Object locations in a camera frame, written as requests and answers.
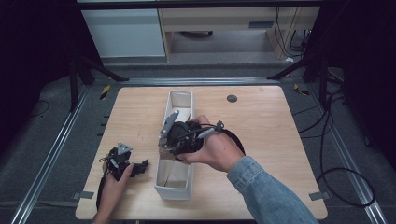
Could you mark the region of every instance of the denim sleeve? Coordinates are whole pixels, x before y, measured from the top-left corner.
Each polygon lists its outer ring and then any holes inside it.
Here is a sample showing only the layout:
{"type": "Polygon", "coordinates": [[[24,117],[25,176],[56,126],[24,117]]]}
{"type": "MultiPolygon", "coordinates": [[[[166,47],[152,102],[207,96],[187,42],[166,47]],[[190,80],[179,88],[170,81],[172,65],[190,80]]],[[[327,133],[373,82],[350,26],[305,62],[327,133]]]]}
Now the denim sleeve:
{"type": "Polygon", "coordinates": [[[294,192],[266,173],[251,157],[238,161],[227,177],[244,196],[256,222],[318,223],[294,192]]]}

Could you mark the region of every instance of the wooden table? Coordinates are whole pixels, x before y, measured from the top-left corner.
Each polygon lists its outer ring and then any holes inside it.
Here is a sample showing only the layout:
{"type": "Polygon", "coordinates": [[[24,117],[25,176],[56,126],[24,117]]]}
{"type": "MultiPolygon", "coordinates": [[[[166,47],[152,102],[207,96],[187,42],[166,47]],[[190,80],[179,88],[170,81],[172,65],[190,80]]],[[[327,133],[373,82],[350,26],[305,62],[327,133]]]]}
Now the wooden table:
{"type": "Polygon", "coordinates": [[[77,218],[92,219],[103,175],[103,158],[118,142],[134,147],[130,161],[149,159],[145,174],[131,178],[115,213],[115,219],[252,219],[243,197],[226,174],[196,164],[189,201],[166,201],[154,188],[158,134],[170,90],[193,91],[195,115],[205,114],[212,123],[223,121],[252,156],[275,178],[292,189],[317,219],[327,216],[322,200],[308,194],[318,185],[306,157],[283,91],[278,86],[140,87],[120,90],[106,131],[93,161],[85,191],[92,199],[80,199],[77,218]],[[237,96],[229,103],[227,96],[237,96]]]}

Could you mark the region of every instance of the white box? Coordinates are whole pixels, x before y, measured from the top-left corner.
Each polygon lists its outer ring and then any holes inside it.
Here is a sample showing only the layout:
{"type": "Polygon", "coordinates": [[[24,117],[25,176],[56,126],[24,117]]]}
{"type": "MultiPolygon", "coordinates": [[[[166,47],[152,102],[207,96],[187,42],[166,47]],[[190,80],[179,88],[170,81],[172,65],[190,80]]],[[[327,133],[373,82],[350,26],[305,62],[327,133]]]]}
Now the white box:
{"type": "MultiPolygon", "coordinates": [[[[192,91],[170,91],[164,119],[176,110],[176,121],[194,118],[192,91]]],[[[192,195],[194,165],[158,159],[155,189],[165,200],[189,200],[192,195]]]]}

